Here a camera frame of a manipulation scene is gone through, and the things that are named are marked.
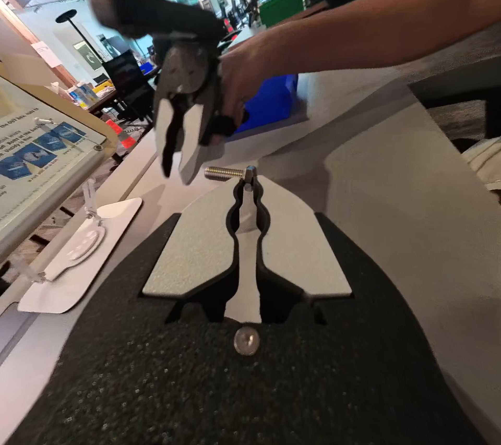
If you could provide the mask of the person's right hand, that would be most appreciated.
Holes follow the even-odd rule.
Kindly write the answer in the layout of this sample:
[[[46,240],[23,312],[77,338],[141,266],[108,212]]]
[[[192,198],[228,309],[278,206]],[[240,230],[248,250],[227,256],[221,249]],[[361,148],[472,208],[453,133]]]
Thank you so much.
[[[253,36],[220,60],[222,115],[238,128],[245,104],[255,96],[265,79],[277,76],[279,51],[273,30]]]

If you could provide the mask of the printed instruction sheet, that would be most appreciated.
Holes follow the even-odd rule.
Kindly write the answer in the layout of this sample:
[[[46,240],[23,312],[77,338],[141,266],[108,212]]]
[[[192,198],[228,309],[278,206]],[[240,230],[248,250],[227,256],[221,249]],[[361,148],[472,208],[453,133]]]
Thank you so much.
[[[105,139],[1,78],[1,232],[55,201]]]

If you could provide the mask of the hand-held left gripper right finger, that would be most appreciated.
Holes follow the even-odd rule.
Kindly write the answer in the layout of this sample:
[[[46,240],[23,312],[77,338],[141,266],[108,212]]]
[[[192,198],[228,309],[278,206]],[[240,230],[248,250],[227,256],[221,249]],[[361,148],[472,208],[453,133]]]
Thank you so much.
[[[349,298],[352,288],[314,210],[263,175],[254,179],[255,278],[262,322],[285,322],[300,303]]]

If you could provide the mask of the person's right forearm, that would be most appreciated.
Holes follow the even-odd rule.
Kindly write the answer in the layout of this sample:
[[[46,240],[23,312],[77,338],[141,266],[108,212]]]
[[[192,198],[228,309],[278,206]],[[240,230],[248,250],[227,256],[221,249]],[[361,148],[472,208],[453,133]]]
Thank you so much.
[[[271,76],[418,60],[500,22],[500,0],[356,0],[270,30]]]

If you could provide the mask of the wooden document stand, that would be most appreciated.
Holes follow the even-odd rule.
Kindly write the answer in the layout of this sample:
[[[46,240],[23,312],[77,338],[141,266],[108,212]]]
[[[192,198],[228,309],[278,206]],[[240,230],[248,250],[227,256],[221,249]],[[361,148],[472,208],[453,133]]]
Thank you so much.
[[[11,82],[3,64],[1,78]],[[1,314],[15,303],[18,311],[24,313],[61,314],[83,298],[138,213],[142,199],[127,201],[124,191],[118,191],[114,199],[104,202],[98,199],[94,183],[89,181],[102,163],[116,153],[119,141],[113,129],[44,86],[13,84],[106,138],[103,148],[96,146],[98,151],[102,150],[97,160],[92,164],[87,162],[83,173],[75,175],[64,186],[65,191],[56,195],[55,201],[47,203],[36,213],[28,214],[27,221],[17,229],[1,232],[1,263],[9,260],[20,273],[1,295]],[[77,189],[84,191],[84,213],[80,219],[74,220],[75,227],[66,226],[70,230],[66,242],[53,248],[47,262],[38,267],[35,263],[27,265],[25,259],[17,257],[14,252]]]

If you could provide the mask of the steel hex bolt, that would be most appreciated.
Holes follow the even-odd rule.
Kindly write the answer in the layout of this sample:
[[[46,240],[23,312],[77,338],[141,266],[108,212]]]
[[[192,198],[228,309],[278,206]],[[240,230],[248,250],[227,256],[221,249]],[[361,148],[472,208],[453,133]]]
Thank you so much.
[[[204,176],[209,180],[224,182],[232,178],[239,178],[244,182],[244,189],[246,191],[252,191],[258,173],[255,166],[247,166],[245,169],[208,166],[204,170]]]

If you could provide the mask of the green plastic bin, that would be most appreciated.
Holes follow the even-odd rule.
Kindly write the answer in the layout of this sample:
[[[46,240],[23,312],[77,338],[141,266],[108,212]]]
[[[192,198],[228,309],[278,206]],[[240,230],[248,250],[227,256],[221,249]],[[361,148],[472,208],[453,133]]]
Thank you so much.
[[[259,6],[260,21],[266,28],[273,27],[304,11],[303,0],[267,0]]]

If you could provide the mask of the orange traffic cone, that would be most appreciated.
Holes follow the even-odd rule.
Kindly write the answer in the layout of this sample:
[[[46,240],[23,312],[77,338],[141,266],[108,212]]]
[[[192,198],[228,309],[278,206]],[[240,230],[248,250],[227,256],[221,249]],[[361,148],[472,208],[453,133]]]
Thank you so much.
[[[107,120],[105,123],[116,133],[118,140],[122,144],[123,148],[130,149],[135,146],[135,138],[133,138],[124,129],[122,129],[122,127],[118,123],[112,121],[111,119]]]

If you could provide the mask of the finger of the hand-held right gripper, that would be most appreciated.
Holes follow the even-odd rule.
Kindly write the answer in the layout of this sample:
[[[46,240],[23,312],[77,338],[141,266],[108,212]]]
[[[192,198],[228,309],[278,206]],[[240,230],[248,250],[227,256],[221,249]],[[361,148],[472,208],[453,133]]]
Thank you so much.
[[[184,113],[167,98],[162,98],[155,115],[155,146],[161,170],[166,178],[171,176],[174,154],[181,151],[184,131]]]
[[[199,143],[203,113],[203,106],[195,104],[183,118],[184,138],[178,172],[184,185],[192,183],[204,163],[205,148]]]

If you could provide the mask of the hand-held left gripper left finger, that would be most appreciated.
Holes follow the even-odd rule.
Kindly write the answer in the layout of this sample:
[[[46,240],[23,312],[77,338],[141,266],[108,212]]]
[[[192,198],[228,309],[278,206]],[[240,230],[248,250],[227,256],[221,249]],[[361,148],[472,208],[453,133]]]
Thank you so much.
[[[240,280],[241,180],[229,179],[180,214],[142,289],[147,297],[199,304],[222,322]]]

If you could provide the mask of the blue plastic bin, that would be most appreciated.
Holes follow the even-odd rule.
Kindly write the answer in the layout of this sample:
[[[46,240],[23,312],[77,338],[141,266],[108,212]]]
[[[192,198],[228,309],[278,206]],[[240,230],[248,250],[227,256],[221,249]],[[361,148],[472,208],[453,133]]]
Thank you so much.
[[[291,117],[298,103],[298,74],[288,74],[266,79],[256,95],[246,102],[246,121],[236,134],[282,122]]]

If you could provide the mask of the black office chair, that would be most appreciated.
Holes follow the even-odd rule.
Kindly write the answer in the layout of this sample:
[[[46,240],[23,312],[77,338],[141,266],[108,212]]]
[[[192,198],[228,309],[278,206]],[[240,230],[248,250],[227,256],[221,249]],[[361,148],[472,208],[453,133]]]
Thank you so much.
[[[133,52],[129,49],[114,59],[104,62],[119,100],[135,118],[151,122],[153,119],[154,89],[142,73]]]

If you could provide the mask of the black floor lamp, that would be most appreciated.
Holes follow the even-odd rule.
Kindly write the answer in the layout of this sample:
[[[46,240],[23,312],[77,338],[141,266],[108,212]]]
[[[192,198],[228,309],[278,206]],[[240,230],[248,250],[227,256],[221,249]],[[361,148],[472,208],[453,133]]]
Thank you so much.
[[[70,23],[70,25],[76,30],[76,32],[82,37],[82,39],[87,43],[87,45],[90,47],[91,51],[96,55],[97,59],[101,62],[104,63],[103,58],[101,55],[97,52],[97,50],[92,46],[91,42],[85,37],[83,32],[76,26],[76,24],[73,22],[73,18],[77,15],[77,10],[72,9],[72,10],[67,10],[66,12],[60,14],[56,19],[55,22],[58,24],[63,24],[63,23]]]

